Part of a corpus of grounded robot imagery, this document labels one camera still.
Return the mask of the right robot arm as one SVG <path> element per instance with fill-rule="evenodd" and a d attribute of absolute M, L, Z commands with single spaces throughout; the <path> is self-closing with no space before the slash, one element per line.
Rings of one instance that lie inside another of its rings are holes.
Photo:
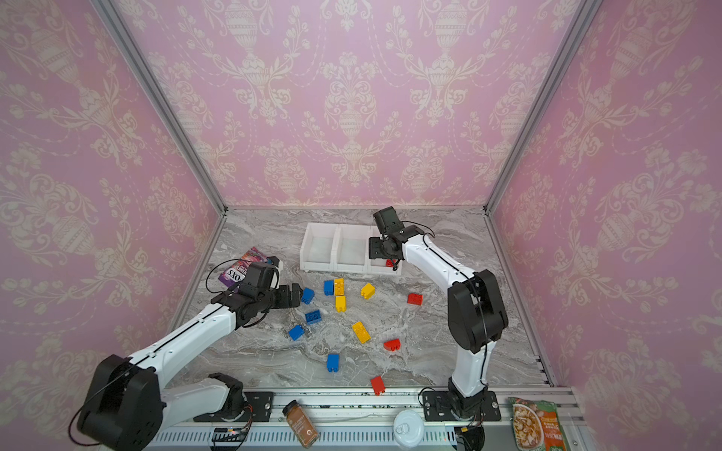
<path fill-rule="evenodd" d="M 489 393 L 487 374 L 496 343 L 509 325 L 498 279 L 474 271 L 443 251 L 417 225 L 394 220 L 378 226 L 369 240 L 369 257 L 405 261 L 447 294 L 447 326 L 458 345 L 449 378 L 449 403 L 461 418 L 475 416 Z"/>

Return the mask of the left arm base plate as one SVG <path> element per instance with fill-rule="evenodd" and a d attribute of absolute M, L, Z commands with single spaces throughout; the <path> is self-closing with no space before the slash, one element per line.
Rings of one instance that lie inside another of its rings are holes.
<path fill-rule="evenodd" d="M 267 423 L 270 421 L 274 393 L 269 391 L 244 392 L 231 396 L 224 407 L 215 413 L 205 413 L 193 418 L 195 423 L 239 422 L 246 424 Z"/>

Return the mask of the white three-compartment bin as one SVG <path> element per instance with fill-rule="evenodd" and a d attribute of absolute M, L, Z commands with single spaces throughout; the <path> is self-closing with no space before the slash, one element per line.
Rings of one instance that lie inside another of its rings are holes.
<path fill-rule="evenodd" d="M 341 272 L 401 276 L 381 259 L 369 258 L 369 238 L 379 238 L 373 225 L 308 223 L 300 249 L 300 269 L 306 272 Z"/>

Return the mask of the red square lego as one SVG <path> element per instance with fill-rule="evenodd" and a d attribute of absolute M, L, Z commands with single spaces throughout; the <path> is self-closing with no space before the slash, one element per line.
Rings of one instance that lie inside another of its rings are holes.
<path fill-rule="evenodd" d="M 407 302 L 408 304 L 413 304 L 414 306 L 421 306 L 423 304 L 423 296 L 419 293 L 409 293 L 407 296 Z"/>

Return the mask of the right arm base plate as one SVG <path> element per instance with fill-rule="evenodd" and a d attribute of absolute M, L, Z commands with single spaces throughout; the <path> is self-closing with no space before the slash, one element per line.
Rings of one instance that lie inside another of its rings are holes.
<path fill-rule="evenodd" d="M 470 398 L 449 391 L 424 389 L 419 392 L 419 403 L 428 422 L 498 422 L 502 419 L 496 393 L 488 389 Z"/>

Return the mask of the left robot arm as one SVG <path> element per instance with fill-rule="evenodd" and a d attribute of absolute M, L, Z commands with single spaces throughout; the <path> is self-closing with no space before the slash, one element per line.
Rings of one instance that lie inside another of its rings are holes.
<path fill-rule="evenodd" d="M 88 447 L 142 450 L 159 432 L 197 417 L 250 427 L 254 407 L 241 381 L 216 372 L 198 383 L 167 385 L 218 340 L 260 324 L 273 310 L 300 306 L 304 289 L 279 278 L 278 262 L 253 262 L 242 280 L 215 291 L 201 312 L 167 336 L 126 357 L 112 354 L 101 361 L 70 421 L 69 439 L 79 445 L 76 436 L 83 434 Z"/>

